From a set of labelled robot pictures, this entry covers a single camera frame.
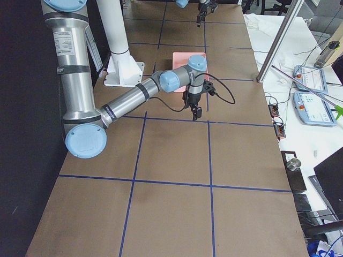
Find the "label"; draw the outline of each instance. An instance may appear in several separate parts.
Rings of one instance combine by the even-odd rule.
[[[57,56],[74,55],[74,42],[71,31],[54,32]]]

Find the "black band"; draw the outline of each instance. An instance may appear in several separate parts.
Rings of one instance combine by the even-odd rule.
[[[65,65],[57,67],[57,75],[63,74],[70,74],[70,73],[83,73],[83,72],[91,72],[91,68],[89,66],[81,66],[81,65]]]
[[[159,84],[156,83],[156,80],[154,80],[152,77],[150,77],[150,79],[151,79],[152,81],[154,81],[155,85],[157,86],[157,90],[160,91]]]
[[[193,85],[194,84],[194,80],[195,80],[195,78],[194,78],[194,73],[193,73],[193,69],[190,67],[190,66],[188,66],[188,65],[185,65],[185,66],[183,66],[185,69],[186,69],[186,71],[187,71],[187,74],[188,74],[188,77],[189,77],[189,84],[190,85]]]
[[[114,55],[122,55],[122,54],[126,53],[127,51],[129,51],[129,48],[128,48],[125,52],[121,52],[121,53],[119,53],[119,54],[117,54],[116,52],[112,52],[112,51],[110,50],[110,52],[111,52],[112,54],[114,54]]]
[[[84,123],[90,123],[90,122],[96,122],[97,120],[101,119],[101,115],[95,116],[92,118],[86,118],[86,119],[64,119],[64,124],[84,124]]]
[[[111,120],[113,122],[115,122],[117,120],[116,115],[114,114],[114,112],[112,111],[111,107],[108,104],[105,104],[103,106],[103,109],[108,113],[108,115],[111,117]]]
[[[72,18],[88,22],[88,17],[72,12],[49,12],[43,15],[44,20],[52,18]]]
[[[149,100],[150,96],[146,88],[141,83],[137,84],[136,87],[138,87],[143,92],[145,101]]]

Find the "spray can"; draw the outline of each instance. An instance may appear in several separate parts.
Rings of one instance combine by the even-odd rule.
[[[315,68],[321,68],[324,66],[324,64],[329,60],[329,58],[333,55],[335,50],[339,48],[339,41],[331,41],[320,53],[318,56],[314,67]]]

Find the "green object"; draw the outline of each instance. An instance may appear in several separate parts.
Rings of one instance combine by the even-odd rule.
[[[336,109],[336,111],[337,111],[337,113],[338,113],[338,114],[337,114],[337,117],[336,117],[336,120],[338,120],[338,118],[339,118],[341,115],[343,115],[343,107],[336,105],[334,108]]]

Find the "light blue cap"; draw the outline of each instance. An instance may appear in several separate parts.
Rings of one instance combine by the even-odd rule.
[[[73,127],[65,138],[65,145],[76,157],[87,159],[97,156],[106,146],[105,130],[92,123]]]
[[[180,80],[173,71],[166,71],[160,76],[160,84],[167,93],[177,90],[180,87]]]
[[[207,70],[207,60],[202,55],[192,55],[188,59],[188,65],[196,71]]]
[[[176,5],[180,8],[185,8],[188,5],[188,0],[176,0]]]
[[[87,0],[44,0],[49,6],[61,12],[76,12],[84,7]]]

